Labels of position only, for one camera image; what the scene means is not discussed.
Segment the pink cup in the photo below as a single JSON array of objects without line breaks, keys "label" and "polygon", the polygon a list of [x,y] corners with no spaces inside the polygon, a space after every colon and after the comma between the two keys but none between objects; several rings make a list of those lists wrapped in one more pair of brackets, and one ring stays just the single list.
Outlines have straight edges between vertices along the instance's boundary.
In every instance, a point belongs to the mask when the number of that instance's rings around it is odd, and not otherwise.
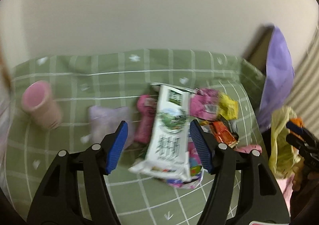
[{"label": "pink cup", "polygon": [[46,81],[40,80],[28,87],[22,95],[21,104],[23,110],[43,128],[55,129],[61,123],[62,111]]}]

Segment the red and white sticker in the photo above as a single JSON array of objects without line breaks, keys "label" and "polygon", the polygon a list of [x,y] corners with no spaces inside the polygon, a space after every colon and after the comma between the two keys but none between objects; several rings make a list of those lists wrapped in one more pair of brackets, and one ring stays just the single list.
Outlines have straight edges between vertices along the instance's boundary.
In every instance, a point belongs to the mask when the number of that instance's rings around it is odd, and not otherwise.
[{"label": "red and white sticker", "polygon": [[264,222],[259,222],[259,221],[252,221],[251,223],[249,223],[249,225],[289,225],[289,223],[275,224],[275,223],[264,223]]}]

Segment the corrugated panel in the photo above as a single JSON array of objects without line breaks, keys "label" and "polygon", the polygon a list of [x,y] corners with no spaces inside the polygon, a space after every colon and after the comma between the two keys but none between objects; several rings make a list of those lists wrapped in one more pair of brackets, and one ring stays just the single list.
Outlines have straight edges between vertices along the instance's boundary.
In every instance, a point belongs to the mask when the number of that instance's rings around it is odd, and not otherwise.
[{"label": "corrugated panel", "polygon": [[294,85],[286,101],[305,126],[319,137],[319,29],[307,51],[307,56],[295,74]]}]

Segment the wall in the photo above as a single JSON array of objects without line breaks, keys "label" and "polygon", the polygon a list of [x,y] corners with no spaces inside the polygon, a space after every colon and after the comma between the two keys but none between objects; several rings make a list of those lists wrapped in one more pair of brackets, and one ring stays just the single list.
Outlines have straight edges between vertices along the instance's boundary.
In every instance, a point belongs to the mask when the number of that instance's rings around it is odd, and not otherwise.
[{"label": "wall", "polygon": [[9,66],[47,54],[138,48],[243,55],[264,24],[284,33],[294,66],[318,22],[315,0],[1,0]]}]

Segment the blue gripper pad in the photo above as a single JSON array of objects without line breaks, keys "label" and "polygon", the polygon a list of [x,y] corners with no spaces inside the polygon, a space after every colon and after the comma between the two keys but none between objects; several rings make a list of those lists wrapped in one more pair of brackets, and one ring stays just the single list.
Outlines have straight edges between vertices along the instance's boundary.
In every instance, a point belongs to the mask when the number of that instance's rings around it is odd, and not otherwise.
[{"label": "blue gripper pad", "polygon": [[190,123],[189,132],[195,144],[195,148],[202,162],[203,168],[205,168],[208,173],[212,173],[212,152],[207,147],[207,144],[194,121]]},{"label": "blue gripper pad", "polygon": [[114,143],[107,154],[105,170],[108,174],[110,174],[117,166],[124,144],[127,139],[128,132],[129,128],[127,126],[127,123],[124,122],[122,128],[116,134]]}]

